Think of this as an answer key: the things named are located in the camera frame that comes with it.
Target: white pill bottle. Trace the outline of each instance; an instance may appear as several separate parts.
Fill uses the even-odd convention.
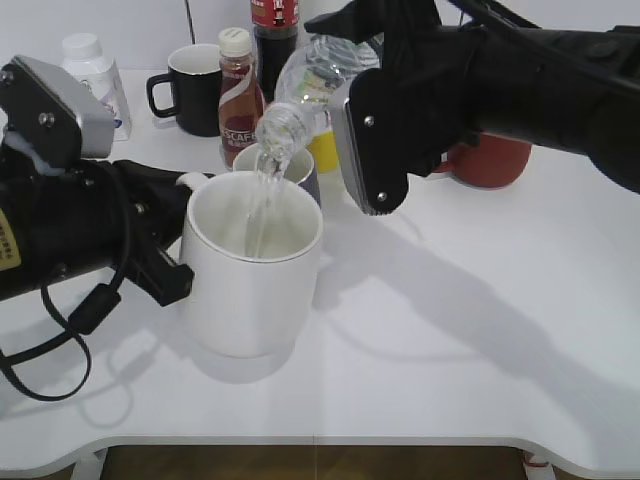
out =
[[[118,66],[102,51],[100,40],[92,33],[77,33],[62,41],[62,68],[87,87],[113,115],[114,140],[131,135],[131,115],[122,88]]]

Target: gray cup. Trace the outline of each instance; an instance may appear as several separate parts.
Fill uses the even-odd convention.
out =
[[[262,150],[257,144],[245,148],[234,160],[233,171],[254,171],[261,153]],[[320,202],[320,186],[318,185],[318,171],[313,155],[308,150],[301,150],[291,158],[289,167],[284,172],[284,178],[304,188],[318,202],[318,205],[322,206]]]

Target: yellow object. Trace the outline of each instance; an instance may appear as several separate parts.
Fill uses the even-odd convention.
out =
[[[338,150],[333,132],[315,137],[309,145],[309,151],[316,160],[318,173],[328,173],[338,168]]]
[[[0,209],[0,272],[19,267],[21,264],[18,242],[13,235],[7,216]]]

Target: wooden floor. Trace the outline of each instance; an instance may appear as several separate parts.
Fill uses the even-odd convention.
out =
[[[576,477],[558,471],[558,480]],[[44,477],[69,480],[71,469]],[[524,480],[493,447],[118,447],[102,480]]]

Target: robotic arm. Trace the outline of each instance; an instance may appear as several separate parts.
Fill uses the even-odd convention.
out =
[[[640,28],[542,30],[493,0],[450,1],[473,21],[442,26],[432,0],[355,0],[306,25],[355,42],[385,36],[382,69],[331,101],[359,207],[392,212],[408,173],[429,175],[480,132],[587,155],[640,193]]]
[[[63,332],[29,350],[5,355],[0,372],[23,394],[63,400],[88,378],[91,357],[82,335],[92,333],[120,302],[125,278],[165,306],[189,295],[193,272],[164,251],[182,233],[191,191],[181,175],[128,160],[105,158],[113,142],[113,118],[64,70],[17,56],[0,70],[0,108],[8,125],[0,145],[0,301],[40,289],[43,303]],[[49,285],[111,266],[99,284],[65,319]],[[87,358],[83,381],[71,392],[31,391],[14,367],[76,341]]]

